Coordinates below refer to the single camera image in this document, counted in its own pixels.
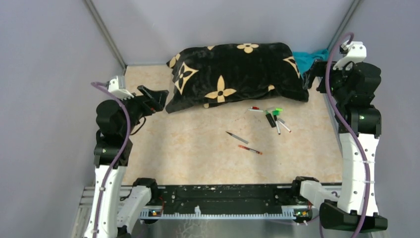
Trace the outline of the black marker with green tip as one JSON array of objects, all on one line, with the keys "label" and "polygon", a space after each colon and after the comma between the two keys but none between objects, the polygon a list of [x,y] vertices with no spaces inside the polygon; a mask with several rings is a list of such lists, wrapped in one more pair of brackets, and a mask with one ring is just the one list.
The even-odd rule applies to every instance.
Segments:
[{"label": "black marker with green tip", "polygon": [[269,124],[272,128],[276,127],[275,120],[274,120],[273,116],[271,115],[271,113],[266,113],[265,117],[266,117],[267,121],[269,122]]}]

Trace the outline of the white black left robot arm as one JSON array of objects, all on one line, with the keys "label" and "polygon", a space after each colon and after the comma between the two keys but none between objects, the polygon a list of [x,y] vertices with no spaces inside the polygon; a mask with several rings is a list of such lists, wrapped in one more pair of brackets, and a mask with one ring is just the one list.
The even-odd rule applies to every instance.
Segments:
[{"label": "white black left robot arm", "polygon": [[132,188],[129,207],[118,215],[119,191],[128,167],[133,143],[130,135],[134,127],[144,119],[161,112],[168,97],[168,90],[151,90],[140,85],[140,96],[130,95],[120,99],[109,92],[104,83],[93,82],[96,89],[111,99],[96,108],[96,146],[94,148],[95,191],[92,210],[84,232],[85,238],[130,238],[133,227],[143,207],[158,201],[156,180],[142,178]]}]

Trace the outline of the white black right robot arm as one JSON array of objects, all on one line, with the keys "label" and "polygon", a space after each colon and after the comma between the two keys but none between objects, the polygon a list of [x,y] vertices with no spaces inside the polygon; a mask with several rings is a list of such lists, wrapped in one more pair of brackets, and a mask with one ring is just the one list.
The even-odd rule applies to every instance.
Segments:
[{"label": "white black right robot arm", "polygon": [[290,197],[296,204],[308,201],[318,209],[325,229],[358,233],[384,231],[374,192],[376,148],[381,135],[381,114],[371,104],[381,82],[381,70],[366,62],[349,62],[332,69],[318,91],[330,86],[336,102],[339,141],[343,156],[342,188],[338,196],[312,177],[296,177]]}]

